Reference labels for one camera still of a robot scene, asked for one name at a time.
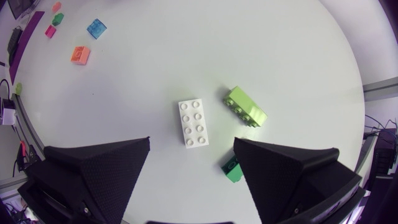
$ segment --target white round table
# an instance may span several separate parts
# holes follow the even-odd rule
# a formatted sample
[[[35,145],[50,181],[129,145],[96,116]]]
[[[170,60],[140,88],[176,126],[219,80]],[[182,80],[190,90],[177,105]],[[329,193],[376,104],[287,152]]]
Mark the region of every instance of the white round table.
[[[150,136],[150,153],[124,219],[260,223],[246,181],[220,167],[234,137],[309,149],[337,147],[354,169],[364,98],[351,48],[317,0],[53,1],[16,76],[29,118],[47,146],[75,147]],[[86,28],[108,29],[95,40]],[[75,46],[91,49],[85,66]],[[239,85],[268,115],[250,128],[222,104]],[[201,98],[209,145],[186,149],[178,102]]]

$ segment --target lime green lego brick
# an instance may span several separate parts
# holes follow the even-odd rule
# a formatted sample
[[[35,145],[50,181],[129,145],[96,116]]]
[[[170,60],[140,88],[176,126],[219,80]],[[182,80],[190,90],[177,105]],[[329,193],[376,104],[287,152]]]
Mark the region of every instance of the lime green lego brick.
[[[229,106],[248,126],[259,127],[267,115],[258,105],[243,92],[240,87],[233,88],[225,97],[224,103]]]
[[[55,15],[54,19],[52,20],[52,25],[53,26],[57,26],[62,22],[63,19],[63,14],[62,13],[58,13],[57,15]]]
[[[22,93],[22,84],[21,83],[17,83],[17,86],[15,87],[15,94],[20,96]]]
[[[232,182],[238,182],[243,176],[241,165],[239,164],[236,156],[233,156],[222,168],[225,175]]]

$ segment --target white wall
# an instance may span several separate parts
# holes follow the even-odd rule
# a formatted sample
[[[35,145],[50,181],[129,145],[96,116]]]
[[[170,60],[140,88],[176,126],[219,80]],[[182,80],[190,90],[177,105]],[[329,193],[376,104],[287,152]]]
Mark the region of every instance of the white wall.
[[[378,0],[320,2],[336,19],[353,49],[363,85],[398,76],[397,40]],[[398,119],[398,98],[365,102],[365,113],[385,125],[388,119]],[[366,118],[365,125],[377,123]]]
[[[0,61],[8,64],[7,46],[12,30],[18,26],[14,19],[8,2],[0,11]],[[5,67],[0,66],[0,80],[6,77]],[[0,87],[0,97],[6,98],[7,88],[5,84]],[[0,180],[12,177],[12,168],[19,149],[18,135],[10,126],[0,125]]]
[[[11,126],[0,125],[0,180],[12,177],[12,168],[19,149],[18,135]]]

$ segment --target black textured surface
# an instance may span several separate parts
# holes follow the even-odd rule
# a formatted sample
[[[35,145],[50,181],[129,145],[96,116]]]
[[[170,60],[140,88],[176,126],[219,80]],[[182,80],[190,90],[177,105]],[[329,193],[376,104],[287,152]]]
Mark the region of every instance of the black textured surface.
[[[149,152],[149,138],[73,149],[46,147],[48,160],[78,171],[107,223],[120,224]]]
[[[299,149],[238,138],[234,152],[263,223],[279,219],[302,174],[336,161],[339,154],[337,149]]]

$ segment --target metal frame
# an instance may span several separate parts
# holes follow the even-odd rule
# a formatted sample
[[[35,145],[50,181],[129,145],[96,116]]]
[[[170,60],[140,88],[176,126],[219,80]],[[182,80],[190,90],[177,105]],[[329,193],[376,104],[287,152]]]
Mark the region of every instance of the metal frame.
[[[398,77],[363,86],[365,101],[382,100],[398,96]]]

